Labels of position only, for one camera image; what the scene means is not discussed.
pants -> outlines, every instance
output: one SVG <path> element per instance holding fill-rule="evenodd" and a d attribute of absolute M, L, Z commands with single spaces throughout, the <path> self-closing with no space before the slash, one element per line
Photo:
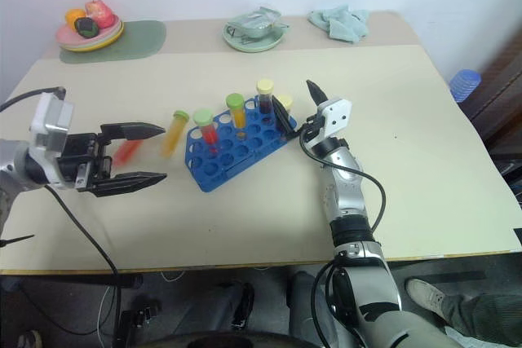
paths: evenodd
<path fill-rule="evenodd" d="M 447 296 L 442 312 L 462 335 L 506 346 L 522 346 L 522 296 Z"/>

test tube cap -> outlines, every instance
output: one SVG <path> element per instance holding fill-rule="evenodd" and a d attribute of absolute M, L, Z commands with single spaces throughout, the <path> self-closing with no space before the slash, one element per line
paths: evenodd
<path fill-rule="evenodd" d="M 243 105 L 245 104 L 245 99 L 239 93 L 232 93 L 227 95 L 227 106 L 230 109 L 243 109 Z"/>
<path fill-rule="evenodd" d="M 294 100 L 292 99 L 291 95 L 288 94 L 281 94 L 278 95 L 277 100 L 281 102 L 281 105 L 283 105 L 283 108 L 288 112 L 290 108 L 292 107 L 292 104 L 294 103 Z"/>
<path fill-rule="evenodd" d="M 274 90 L 274 81 L 272 79 L 259 79 L 256 89 L 260 94 L 271 94 Z"/>
<path fill-rule="evenodd" d="M 199 109 L 192 115 L 198 126 L 209 126 L 214 122 L 214 114 L 209 109 Z"/>
<path fill-rule="evenodd" d="M 190 116 L 188 115 L 187 112 L 184 112 L 183 110 L 176 110 L 174 112 L 174 117 L 182 117 L 184 118 L 185 120 L 188 121 L 188 119 L 190 118 Z"/>

test tube rack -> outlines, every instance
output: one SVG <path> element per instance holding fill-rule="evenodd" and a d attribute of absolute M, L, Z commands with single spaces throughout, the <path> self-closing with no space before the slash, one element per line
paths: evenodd
<path fill-rule="evenodd" d="M 245 112 L 245 140 L 237 138 L 229 110 L 214 117 L 219 136 L 214 148 L 205 143 L 197 127 L 188 131 L 185 165 L 202 191 L 213 191 L 286 144 L 273 111 L 259 112 L 257 95 L 245 101 Z M 290 123 L 297 125 L 292 117 Z"/>

beige tabletop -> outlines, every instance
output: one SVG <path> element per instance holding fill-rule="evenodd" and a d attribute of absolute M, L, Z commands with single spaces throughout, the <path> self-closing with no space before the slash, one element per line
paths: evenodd
<path fill-rule="evenodd" d="M 346 138 L 364 170 L 386 188 L 387 211 L 375 236 L 389 260 L 520 251 L 522 212 L 480 138 L 453 101 L 408 25 L 374 13 L 361 44 L 329 40 L 304 18 L 272 51 L 244 54 L 221 39 L 222 20 L 167 24 L 161 51 L 146 59 L 64 64 L 51 48 L 13 95 L 67 88 L 71 133 L 107 122 L 167 127 L 175 109 L 225 110 L 230 92 L 255 94 L 261 77 L 294 97 L 298 122 L 313 114 L 306 79 L 353 102 Z M 36 99 L 0 116 L 4 139 L 28 139 Z M 60 192 L 123 271 L 320 262 L 332 258 L 319 202 L 319 168 L 294 141 L 210 193 L 184 165 L 184 141 L 167 161 L 161 137 L 144 142 L 125 171 L 168 173 L 142 191 L 105 198 Z M 117 147 L 115 143 L 109 150 Z M 363 181 L 370 221 L 379 194 Z M 106 272 L 92 248 L 45 190 L 15 201 L 2 238 L 36 234 L 2 249 L 3 274 Z"/>

toy fruit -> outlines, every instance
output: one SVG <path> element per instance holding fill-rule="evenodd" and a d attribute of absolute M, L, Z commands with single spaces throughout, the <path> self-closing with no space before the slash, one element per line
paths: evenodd
<path fill-rule="evenodd" d="M 78 34 L 84 38 L 93 38 L 98 35 L 100 28 L 92 18 L 78 18 L 74 21 L 74 27 Z"/>
<path fill-rule="evenodd" d="M 84 18 L 86 17 L 86 13 L 81 8 L 73 8 L 65 14 L 65 21 L 67 22 L 67 25 L 73 30 L 76 31 L 76 28 L 74 28 L 74 21 L 78 18 Z"/>
<path fill-rule="evenodd" d="M 116 17 L 112 10 L 108 8 L 101 0 L 93 0 L 85 4 L 87 16 L 92 18 L 100 27 L 100 29 L 108 28 L 114 24 Z"/>

